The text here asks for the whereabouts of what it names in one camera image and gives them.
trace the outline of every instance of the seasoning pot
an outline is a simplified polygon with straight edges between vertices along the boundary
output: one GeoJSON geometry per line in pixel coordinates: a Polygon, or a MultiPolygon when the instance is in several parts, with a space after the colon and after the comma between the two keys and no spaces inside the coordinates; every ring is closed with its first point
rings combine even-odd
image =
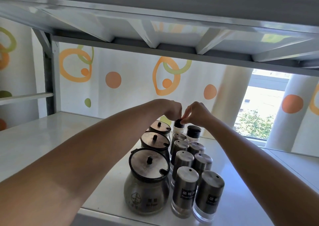
{"type": "Polygon", "coordinates": [[[127,206],[140,215],[159,212],[169,196],[168,160],[156,150],[141,148],[131,152],[129,165],[124,184],[127,206]]]}
{"type": "Polygon", "coordinates": [[[154,149],[165,156],[165,158],[169,161],[169,140],[163,134],[154,132],[154,131],[146,131],[141,137],[141,147],[142,148],[150,148],[154,149]]]}
{"type": "Polygon", "coordinates": [[[171,127],[167,123],[156,120],[154,123],[151,124],[149,130],[168,136],[171,131],[171,127]]]}

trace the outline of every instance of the lid knob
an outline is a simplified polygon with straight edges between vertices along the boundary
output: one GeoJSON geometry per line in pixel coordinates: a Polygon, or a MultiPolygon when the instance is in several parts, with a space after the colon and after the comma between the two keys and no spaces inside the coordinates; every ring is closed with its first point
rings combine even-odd
{"type": "Polygon", "coordinates": [[[152,164],[152,162],[153,162],[153,157],[152,156],[149,156],[148,158],[147,158],[147,164],[152,164]]]}

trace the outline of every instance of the orange ring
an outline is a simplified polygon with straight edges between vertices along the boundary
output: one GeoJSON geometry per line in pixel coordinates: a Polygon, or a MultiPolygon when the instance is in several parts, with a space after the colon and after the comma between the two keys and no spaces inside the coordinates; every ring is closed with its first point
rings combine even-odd
{"type": "Polygon", "coordinates": [[[78,54],[81,55],[83,57],[85,57],[87,59],[87,61],[91,61],[91,58],[89,56],[89,54],[87,54],[85,51],[77,49],[77,48],[69,48],[69,49],[65,49],[60,53],[59,56],[59,64],[60,64],[60,73],[63,77],[65,77],[66,79],[72,81],[72,82],[76,82],[76,83],[84,83],[87,82],[92,75],[92,64],[89,64],[89,74],[86,75],[85,77],[74,77],[72,75],[70,75],[69,73],[67,73],[67,71],[64,69],[63,67],[63,61],[64,59],[72,54],[78,54]]]}
{"type": "Polygon", "coordinates": [[[312,95],[310,104],[309,104],[310,110],[316,115],[319,115],[319,108],[315,105],[315,97],[316,97],[318,91],[319,91],[319,84],[317,85],[317,87],[314,91],[314,94],[312,95]]]}
{"type": "Polygon", "coordinates": [[[158,70],[158,67],[161,63],[167,63],[172,69],[174,70],[179,70],[179,67],[177,65],[177,63],[171,59],[170,57],[167,57],[167,56],[161,56],[158,60],[158,62],[156,63],[155,67],[154,67],[154,70],[153,70],[153,83],[154,83],[154,87],[155,87],[155,91],[157,93],[157,95],[160,95],[160,96],[165,96],[165,95],[168,95],[172,92],[175,91],[175,89],[178,87],[178,84],[181,80],[181,75],[180,74],[174,74],[174,80],[173,80],[173,83],[172,85],[170,85],[168,88],[166,89],[158,89],[157,87],[157,82],[156,82],[156,73],[157,73],[157,70],[158,70]]]}
{"type": "MultiPolygon", "coordinates": [[[[0,50],[5,49],[5,47],[0,43],[0,50]]],[[[7,52],[1,52],[2,59],[0,60],[0,70],[5,69],[10,61],[10,56],[7,52]]]]}

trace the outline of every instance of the black cap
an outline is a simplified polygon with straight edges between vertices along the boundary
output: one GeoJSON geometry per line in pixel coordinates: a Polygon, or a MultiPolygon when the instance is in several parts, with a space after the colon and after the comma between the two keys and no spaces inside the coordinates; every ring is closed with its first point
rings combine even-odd
{"type": "Polygon", "coordinates": [[[176,120],[176,121],[174,122],[174,126],[175,126],[176,128],[184,128],[184,127],[185,127],[185,125],[181,125],[181,119],[176,120]]]}
{"type": "Polygon", "coordinates": [[[189,125],[187,126],[187,133],[186,135],[191,138],[199,138],[201,128],[196,125],[189,125]]]}

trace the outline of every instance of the countertop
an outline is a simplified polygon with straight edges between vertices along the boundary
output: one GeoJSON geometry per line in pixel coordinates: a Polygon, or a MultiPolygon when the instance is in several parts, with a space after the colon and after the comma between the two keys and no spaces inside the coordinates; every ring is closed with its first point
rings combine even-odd
{"type": "MultiPolygon", "coordinates": [[[[0,132],[0,181],[18,172],[77,132],[100,119],[59,112],[0,132]]],[[[227,156],[215,140],[201,138],[206,154],[213,158],[212,171],[220,174],[225,188],[219,203],[214,226],[270,226],[269,217],[239,177],[227,156]]],[[[137,141],[132,148],[139,148],[137,141]]],[[[319,193],[319,158],[287,152],[265,151],[319,193]]],[[[201,225],[192,215],[188,219],[174,216],[170,209],[172,191],[165,208],[153,216],[132,213],[124,202],[123,187],[130,172],[127,153],[105,176],[79,211],[100,220],[121,225],[201,225]]]]}

